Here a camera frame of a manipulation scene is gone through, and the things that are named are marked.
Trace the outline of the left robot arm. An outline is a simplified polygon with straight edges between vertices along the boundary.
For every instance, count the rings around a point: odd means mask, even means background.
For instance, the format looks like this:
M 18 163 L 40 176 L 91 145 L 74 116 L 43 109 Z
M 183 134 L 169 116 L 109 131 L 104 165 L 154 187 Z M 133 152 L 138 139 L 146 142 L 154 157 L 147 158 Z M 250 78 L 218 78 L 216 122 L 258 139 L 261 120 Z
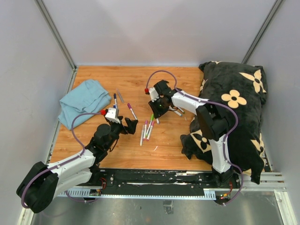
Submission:
M 39 213 L 55 197 L 74 186 L 98 184 L 100 173 L 97 164 L 114 149 L 121 134 L 133 135 L 136 131 L 138 120 L 124 120 L 126 125 L 111 121 L 99 125 L 90 143 L 70 157 L 47 165 L 41 161 L 35 163 L 16 190 L 21 205 Z

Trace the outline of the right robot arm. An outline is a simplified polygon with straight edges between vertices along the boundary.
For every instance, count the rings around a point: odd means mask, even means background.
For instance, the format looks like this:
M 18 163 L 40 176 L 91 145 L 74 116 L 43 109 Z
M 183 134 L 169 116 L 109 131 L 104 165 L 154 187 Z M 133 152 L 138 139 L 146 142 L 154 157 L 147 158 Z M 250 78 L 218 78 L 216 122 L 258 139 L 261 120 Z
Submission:
M 233 127 L 224 107 L 207 99 L 192 96 L 181 89 L 171 89 L 161 80 L 153 88 L 145 88 L 151 100 L 154 118 L 164 115 L 171 107 L 183 108 L 196 115 L 202 137 L 208 139 L 212 153 L 212 181 L 219 188 L 228 184 L 233 174 L 229 159 L 228 132 Z

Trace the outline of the sky blue cap marker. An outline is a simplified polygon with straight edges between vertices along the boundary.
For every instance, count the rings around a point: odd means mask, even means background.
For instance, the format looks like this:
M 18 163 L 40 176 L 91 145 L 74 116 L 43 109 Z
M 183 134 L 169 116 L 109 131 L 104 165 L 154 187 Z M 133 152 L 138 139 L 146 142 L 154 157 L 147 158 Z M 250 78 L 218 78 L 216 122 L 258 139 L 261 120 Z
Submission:
M 179 116 L 183 116 L 180 112 L 178 112 L 178 111 L 173 111 L 174 113 L 176 113 L 177 115 L 179 115 Z

